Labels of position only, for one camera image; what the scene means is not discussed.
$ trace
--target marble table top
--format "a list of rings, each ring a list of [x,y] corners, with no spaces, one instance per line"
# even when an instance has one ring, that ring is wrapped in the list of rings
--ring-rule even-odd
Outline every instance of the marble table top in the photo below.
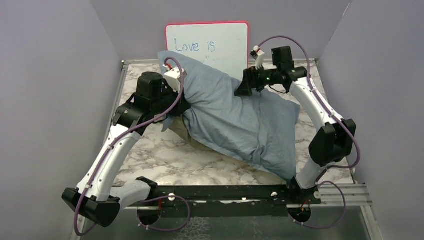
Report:
[[[137,79],[143,72],[158,72],[158,64],[130,64],[123,87],[120,104],[123,104],[136,91]],[[324,95],[323,84],[315,63],[311,65],[311,77]],[[284,92],[283,86],[274,89]],[[279,95],[297,104],[291,94]],[[308,146],[316,131],[314,125],[301,107],[296,128],[296,166],[299,172],[309,158]],[[114,185],[123,186],[138,177],[146,177],[159,185],[272,185],[283,184],[276,175],[256,170],[242,161],[224,156],[214,151],[194,149],[171,130],[161,132],[161,124],[152,124],[130,151],[119,170]],[[346,159],[339,165],[347,165]],[[353,183],[349,170],[331,169],[321,181],[336,184]]]

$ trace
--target gray partition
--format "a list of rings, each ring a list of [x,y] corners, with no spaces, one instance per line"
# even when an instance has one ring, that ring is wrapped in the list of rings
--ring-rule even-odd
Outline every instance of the gray partition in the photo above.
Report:
[[[69,238],[121,68],[88,0],[0,1],[0,239]]]
[[[318,62],[330,103],[357,123],[356,175],[386,240],[424,233],[423,13],[422,0],[353,0]]]
[[[119,56],[125,60],[157,59],[166,50],[169,23],[247,21],[249,48],[274,35],[298,40],[310,58],[319,58],[350,0],[90,0]],[[288,40],[263,46],[293,46]]]

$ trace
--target gray-blue fabric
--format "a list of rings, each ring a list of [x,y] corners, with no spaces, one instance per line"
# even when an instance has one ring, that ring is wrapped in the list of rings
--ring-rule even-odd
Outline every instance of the gray-blue fabric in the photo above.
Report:
[[[253,90],[250,97],[234,96],[240,80],[172,51],[158,53],[162,74],[167,57],[175,58],[187,72],[184,96],[191,108],[183,120],[194,140],[286,181],[295,176],[298,104],[267,89]],[[168,63],[176,67],[171,60]],[[169,116],[163,130],[172,121]]]

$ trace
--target metal frame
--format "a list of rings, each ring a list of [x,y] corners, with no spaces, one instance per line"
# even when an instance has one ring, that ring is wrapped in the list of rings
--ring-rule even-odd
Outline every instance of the metal frame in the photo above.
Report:
[[[295,59],[297,62],[306,62],[305,59]],[[271,59],[266,59],[264,62],[271,62]],[[113,105],[113,109],[110,114],[110,119],[112,119],[116,109],[119,106],[121,95],[124,89],[125,80],[127,78],[128,68],[130,64],[157,64],[158,60],[126,60],[122,61],[122,71],[119,78],[119,85],[115,95],[115,101]],[[109,131],[106,131],[106,135],[104,137],[104,142],[106,142],[107,134]],[[368,230],[369,236],[371,240],[383,240],[381,231],[374,217],[374,213],[372,211],[373,202],[371,201],[371,197],[369,195],[367,186],[365,184],[338,184],[338,187],[342,190],[347,207],[360,207],[362,211],[362,215],[364,218],[364,223]],[[340,195],[340,192],[332,185],[323,185],[318,188],[321,194],[321,204],[312,204],[311,208],[329,208],[329,207],[342,207],[343,199]],[[287,208],[298,208],[300,205],[290,204],[287,205]],[[153,210],[157,209],[156,206],[129,206],[126,207],[125,210]],[[78,222],[78,228],[80,230],[83,229],[86,218],[83,216],[79,216],[80,221]],[[77,236],[72,229],[72,233],[70,235],[70,240],[80,240],[81,237]]]

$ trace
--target purple cable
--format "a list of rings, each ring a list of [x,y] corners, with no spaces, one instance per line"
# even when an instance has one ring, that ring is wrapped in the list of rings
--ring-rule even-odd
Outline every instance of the purple cable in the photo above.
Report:
[[[168,198],[171,198],[171,197],[170,196],[160,196],[160,197],[149,199],[149,200],[139,201],[139,203],[146,204],[146,203],[154,202],[154,201],[161,200],[161,199],[168,199]],[[189,203],[184,198],[182,198],[180,196],[175,196],[174,195],[174,196],[172,196],[172,198],[177,198],[177,199],[183,200],[184,203],[185,203],[185,205],[187,206],[187,211],[188,211],[187,218],[185,219],[185,222],[181,226],[176,227],[176,228],[171,228],[171,229],[162,229],[162,228],[157,228],[157,227],[153,227],[153,226],[149,226],[149,225],[144,225],[142,223],[142,221],[140,221],[139,215],[137,214],[136,217],[137,217],[137,221],[139,223],[138,226],[143,226],[147,230],[148,229],[153,229],[153,230],[156,230],[156,231],[168,232],[168,233],[169,232],[175,232],[175,231],[178,231],[178,230],[184,228],[189,223],[189,220],[190,220],[190,205],[189,205]]]
[[[271,39],[277,39],[277,38],[282,38],[282,39],[288,39],[290,41],[292,41],[293,43],[295,43],[296,45],[299,46],[299,48],[302,50],[303,54],[305,55],[306,58],[306,79],[307,79],[307,84],[309,85],[309,88],[311,90],[311,92],[315,95],[316,99],[318,100],[318,102],[321,104],[321,106],[324,108],[324,110],[327,112],[327,114],[334,119],[342,128],[343,130],[347,133],[347,135],[352,139],[353,144],[355,144],[355,148],[356,148],[356,161],[351,165],[351,166],[338,166],[338,165],[332,165],[329,166],[328,169],[352,169],[354,167],[356,167],[360,160],[361,160],[361,150],[359,148],[359,144],[357,142],[357,140],[355,139],[355,137],[352,135],[352,133],[349,131],[349,129],[336,117],[332,114],[331,110],[324,104],[324,101],[321,99],[321,97],[318,95],[318,93],[316,91],[314,91],[313,85],[312,85],[312,81],[311,81],[311,61],[309,60],[308,54],[306,53],[306,50],[304,49],[304,47],[296,40],[294,40],[291,37],[288,36],[282,36],[282,35],[278,35],[278,36],[272,36],[269,37],[267,39],[265,39],[263,42],[259,43],[258,47],[261,47],[264,43],[268,42]]]
[[[298,41],[294,40],[293,38],[288,37],[288,36],[282,36],[282,35],[269,37],[269,38],[265,39],[263,42],[259,43],[258,47],[261,47],[264,43],[268,42],[271,39],[276,39],[276,38],[288,39],[288,40],[292,41],[293,43],[295,43],[296,45],[298,45],[299,48],[302,50],[302,52],[303,52],[303,54],[306,58],[306,64],[307,64],[307,66],[306,66],[306,71],[307,71],[306,79],[307,79],[307,84],[309,85],[310,91],[314,94],[315,98],[318,100],[319,104],[324,108],[326,113],[343,128],[343,130],[347,133],[347,135],[352,139],[353,144],[355,144],[357,155],[356,155],[356,161],[352,165],[350,165],[350,166],[349,165],[348,166],[338,166],[338,165],[329,166],[327,169],[322,171],[322,173],[316,179],[316,182],[318,182],[324,176],[324,174],[327,172],[328,169],[332,169],[332,168],[335,168],[335,169],[352,169],[352,168],[356,167],[361,160],[361,150],[359,148],[359,144],[358,144],[357,140],[355,139],[355,137],[353,136],[353,134],[349,131],[349,129],[342,123],[342,121],[340,121],[336,116],[333,115],[331,110],[325,105],[324,101],[318,95],[317,91],[314,90],[313,85],[312,85],[312,81],[311,81],[311,61],[309,60],[308,54],[306,53],[306,50],[304,49],[304,47]],[[336,226],[337,224],[339,224],[340,221],[345,217],[346,199],[345,199],[345,195],[343,194],[342,190],[335,183],[333,183],[331,181],[324,181],[321,184],[319,184],[318,187],[322,186],[324,183],[330,183],[330,184],[334,185],[337,188],[337,190],[340,191],[341,197],[343,198],[343,214],[340,216],[340,218],[336,222],[334,222],[333,224],[330,224],[328,226],[312,226],[312,225],[307,225],[307,224],[301,224],[300,222],[293,219],[295,223],[302,225],[304,227],[307,227],[307,228],[311,228],[311,229],[329,229],[329,228],[332,228],[332,227]]]
[[[167,57],[165,58],[165,64],[167,64],[168,60],[172,60],[173,62],[175,62],[175,64],[177,65],[177,67],[181,70],[181,65],[180,63],[173,57]],[[165,116],[166,114],[168,114],[178,103],[178,101],[180,101],[181,96],[183,95],[183,89],[184,89],[184,74],[181,74],[181,86],[179,87],[179,93],[178,96],[176,97],[175,101],[173,102],[173,104],[167,109],[165,110],[163,113],[161,113],[160,115],[156,116],[155,118],[149,120],[149,121],[145,121],[137,126],[133,126],[130,129],[128,129],[127,131],[125,131],[124,133],[122,133],[121,135],[119,135],[117,138],[115,138],[115,140],[109,145],[110,147],[106,149],[106,151],[104,152],[104,154],[101,156],[100,160],[98,161],[97,166],[95,167],[93,173],[91,174],[90,179],[87,182],[87,186],[91,186],[94,178],[96,177],[96,174],[98,173],[100,167],[102,166],[102,163],[105,161],[106,157],[108,156],[109,152],[111,151],[111,149],[123,138],[125,137],[127,134],[134,132],[135,130],[142,128],[146,125],[149,125],[153,122],[155,122],[156,120],[162,118],[163,116]],[[80,208],[81,208],[81,204],[83,203],[83,199],[84,196],[87,194],[88,192],[88,188],[85,188],[82,191],[81,196],[79,197],[78,203],[76,204],[76,208],[75,208],[75,214],[73,216],[73,229],[75,230],[75,233],[77,236],[82,237],[86,234],[88,234],[91,230],[93,230],[93,228],[96,226],[96,224],[93,224],[93,226],[91,226],[87,231],[85,232],[80,232],[78,230],[78,215],[80,212]]]
[[[299,224],[299,225],[301,225],[301,226],[303,226],[303,227],[307,227],[307,228],[310,228],[310,229],[329,229],[329,228],[332,228],[332,227],[334,227],[334,226],[336,226],[337,224],[339,224],[341,221],[342,221],[342,219],[345,217],[345,214],[346,214],[346,199],[345,199],[345,195],[343,194],[343,192],[342,192],[342,190],[340,189],[340,187],[339,186],[337,186],[334,182],[332,182],[332,181],[323,181],[321,184],[319,184],[318,185],[318,187],[321,187],[322,185],[324,185],[324,184],[326,184],[326,183],[328,183],[328,184],[332,184],[332,185],[334,185],[334,187],[340,192],[340,194],[341,194],[341,197],[343,198],[343,213],[341,214],[341,216],[337,219],[337,221],[335,221],[335,222],[333,222],[332,224],[330,224],[330,225],[327,225],[327,226],[313,226],[313,225],[308,225],[308,224],[302,224],[301,222],[298,222],[298,221],[296,221],[290,214],[289,214],[289,216],[290,216],[290,218],[291,219],[293,219],[293,222],[295,222],[296,224]]]

